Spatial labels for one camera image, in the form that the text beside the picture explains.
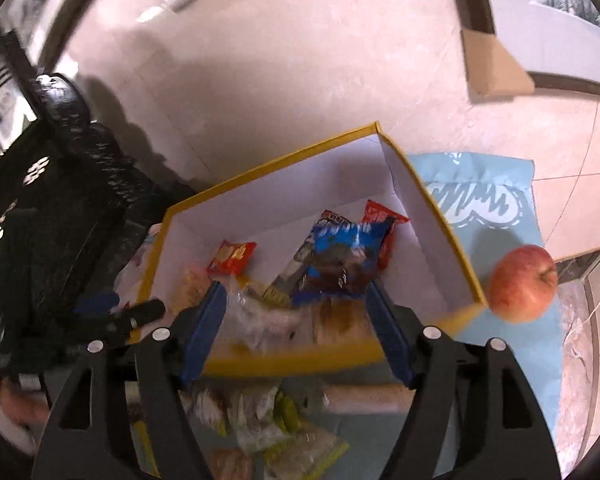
yellow box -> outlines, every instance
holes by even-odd
[[[256,241],[248,273],[270,283],[323,210],[358,221],[368,198],[411,219],[396,226],[393,257],[381,278],[392,300],[453,335],[485,308],[484,293],[442,213],[378,123],[268,162],[172,206],[138,301],[158,297],[168,304],[182,271],[190,265],[206,267],[224,238]],[[145,327],[142,334],[155,327]],[[289,376],[383,360],[373,337],[276,354],[211,354],[204,373]]]

small red snack pack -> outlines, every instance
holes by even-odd
[[[237,276],[242,272],[249,261],[251,253],[256,248],[256,242],[245,244],[232,244],[226,240],[222,241],[220,248],[206,268],[209,274],[232,274]]]
[[[363,222],[384,222],[389,217],[394,218],[395,222],[384,237],[382,247],[380,247],[380,252],[378,253],[378,270],[384,270],[387,265],[389,265],[391,252],[394,246],[394,226],[396,224],[405,224],[409,219],[395,211],[391,211],[388,207],[385,207],[378,202],[374,202],[373,200],[366,201],[365,216],[362,219]]]

red apple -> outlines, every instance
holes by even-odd
[[[494,314],[510,323],[528,323],[547,310],[558,289],[558,272],[542,247],[524,245],[501,259],[493,271],[488,299]]]

apple stem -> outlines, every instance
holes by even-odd
[[[547,269],[545,272],[541,273],[540,274],[540,280],[543,281],[543,282],[545,282],[545,283],[548,283],[548,280],[546,280],[546,278],[549,275],[551,275],[552,273],[556,274],[556,275],[558,274],[558,271],[555,269],[555,267],[553,267],[551,269]]]

cloud print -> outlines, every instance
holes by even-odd
[[[478,221],[507,228],[517,224],[522,215],[520,199],[513,188],[501,184],[442,184],[427,186],[431,197],[446,221],[462,227]]]

